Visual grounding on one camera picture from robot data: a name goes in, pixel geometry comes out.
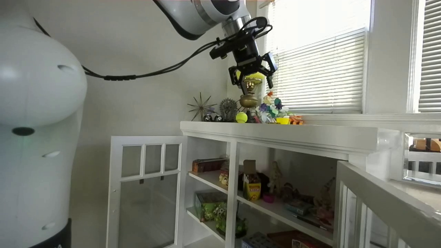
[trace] starburst decoration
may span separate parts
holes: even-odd
[[[191,119],[192,121],[196,118],[196,116],[198,116],[198,114],[201,115],[201,121],[202,121],[202,118],[204,117],[204,115],[206,115],[206,113],[208,112],[208,110],[209,110],[211,107],[217,105],[217,104],[208,104],[208,105],[206,105],[207,102],[208,102],[208,100],[210,100],[210,98],[211,98],[211,96],[208,97],[207,100],[205,100],[204,102],[202,102],[202,93],[199,92],[199,101],[196,100],[195,97],[193,97],[193,99],[194,99],[195,102],[196,102],[196,105],[193,105],[193,104],[187,103],[187,105],[194,107],[194,109],[190,110],[189,112],[196,111],[196,114],[194,115],[193,119]]]

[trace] brass lamp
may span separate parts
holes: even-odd
[[[238,78],[240,77],[239,71],[236,72],[236,76]],[[239,103],[242,107],[247,108],[247,116],[248,116],[247,122],[254,122],[254,118],[252,117],[251,111],[250,111],[250,109],[255,109],[258,104],[258,99],[254,95],[254,89],[255,89],[256,85],[259,85],[263,82],[264,78],[265,78],[265,76],[260,72],[256,72],[256,73],[248,75],[244,78],[244,82],[247,86],[248,94],[245,96],[242,95],[240,97]]]

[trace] tennis ball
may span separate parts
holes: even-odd
[[[248,116],[247,116],[247,114],[245,114],[244,112],[239,112],[239,113],[236,115],[236,121],[237,121],[237,123],[245,123],[245,122],[247,122],[247,120],[248,120]]]

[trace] window blind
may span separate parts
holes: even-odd
[[[273,92],[295,113],[361,113],[370,0],[276,0]]]
[[[441,0],[427,0],[424,10],[420,112],[441,112]]]

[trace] green box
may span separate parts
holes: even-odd
[[[201,222],[214,221],[215,209],[220,203],[227,202],[227,195],[222,192],[196,192],[194,208]]]

